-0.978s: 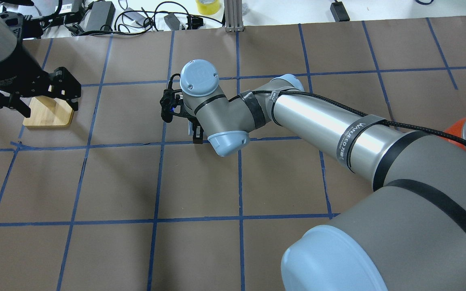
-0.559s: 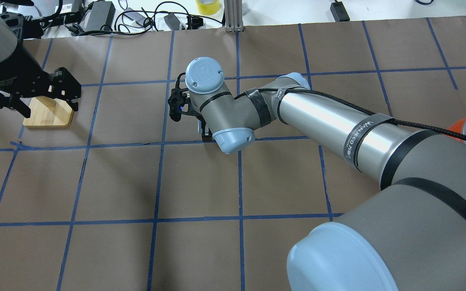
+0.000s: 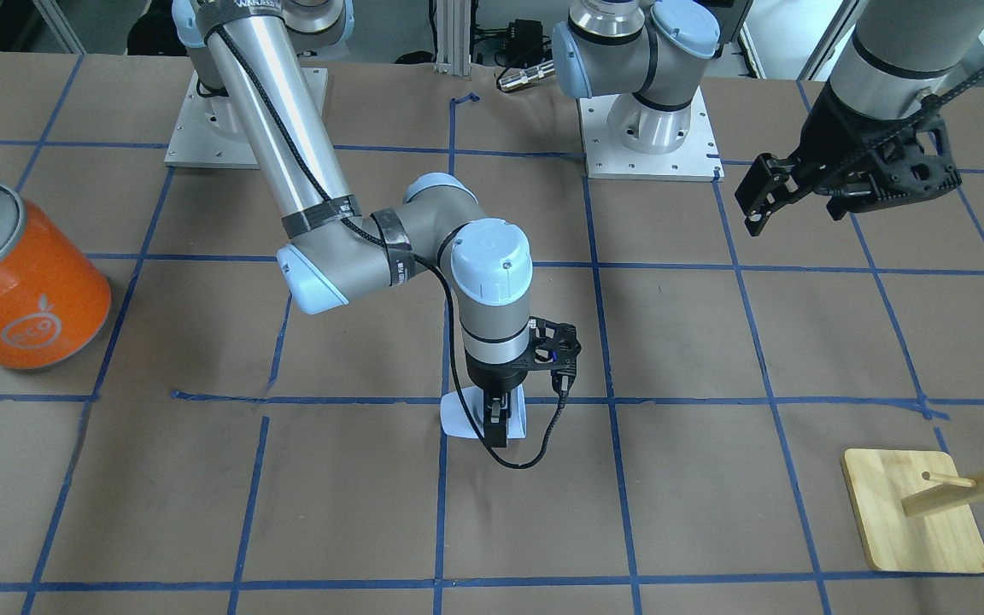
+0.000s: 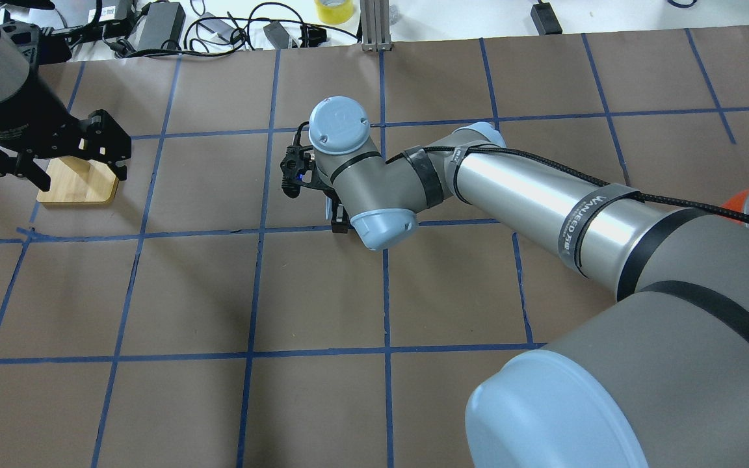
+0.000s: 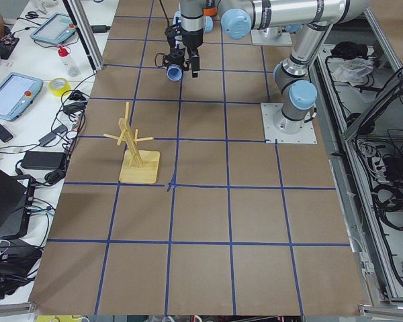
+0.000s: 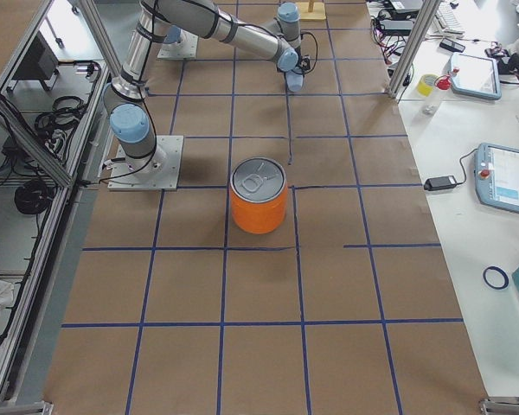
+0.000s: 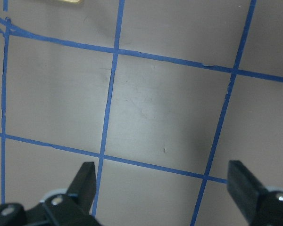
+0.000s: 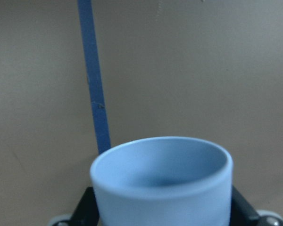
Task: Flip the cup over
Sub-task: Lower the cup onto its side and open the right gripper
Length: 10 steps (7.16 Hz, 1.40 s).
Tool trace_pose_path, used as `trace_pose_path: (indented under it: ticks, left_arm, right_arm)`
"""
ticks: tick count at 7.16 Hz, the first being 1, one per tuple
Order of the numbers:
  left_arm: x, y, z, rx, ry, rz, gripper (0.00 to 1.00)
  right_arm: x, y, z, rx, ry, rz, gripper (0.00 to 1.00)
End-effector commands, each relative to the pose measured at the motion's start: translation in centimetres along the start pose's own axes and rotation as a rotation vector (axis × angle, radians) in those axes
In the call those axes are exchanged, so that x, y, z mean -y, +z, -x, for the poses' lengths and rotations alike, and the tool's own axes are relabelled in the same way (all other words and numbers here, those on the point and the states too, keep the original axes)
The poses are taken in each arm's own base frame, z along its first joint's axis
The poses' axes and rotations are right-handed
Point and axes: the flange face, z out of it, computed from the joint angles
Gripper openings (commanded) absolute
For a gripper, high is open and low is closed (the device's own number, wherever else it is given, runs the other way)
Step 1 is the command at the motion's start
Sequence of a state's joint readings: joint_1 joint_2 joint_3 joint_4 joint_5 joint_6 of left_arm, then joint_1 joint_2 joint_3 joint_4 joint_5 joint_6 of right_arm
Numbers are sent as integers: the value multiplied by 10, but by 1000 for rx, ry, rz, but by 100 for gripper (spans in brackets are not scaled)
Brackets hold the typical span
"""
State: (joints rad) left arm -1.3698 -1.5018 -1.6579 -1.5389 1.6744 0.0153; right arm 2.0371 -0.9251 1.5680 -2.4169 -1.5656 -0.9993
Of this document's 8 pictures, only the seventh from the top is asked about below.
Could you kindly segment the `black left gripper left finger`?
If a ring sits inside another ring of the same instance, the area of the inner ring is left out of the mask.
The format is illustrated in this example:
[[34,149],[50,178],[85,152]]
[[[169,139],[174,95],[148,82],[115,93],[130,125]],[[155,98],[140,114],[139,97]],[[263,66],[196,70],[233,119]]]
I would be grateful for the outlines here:
[[94,162],[84,162],[67,189],[67,196],[84,213],[89,214],[96,194],[96,172]]

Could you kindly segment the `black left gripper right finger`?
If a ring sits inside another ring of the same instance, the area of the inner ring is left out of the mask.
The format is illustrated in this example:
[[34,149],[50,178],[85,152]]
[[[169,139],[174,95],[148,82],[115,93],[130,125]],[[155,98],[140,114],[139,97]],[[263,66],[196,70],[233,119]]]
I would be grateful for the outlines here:
[[228,162],[227,191],[246,221],[253,221],[266,197],[266,187],[241,161]]

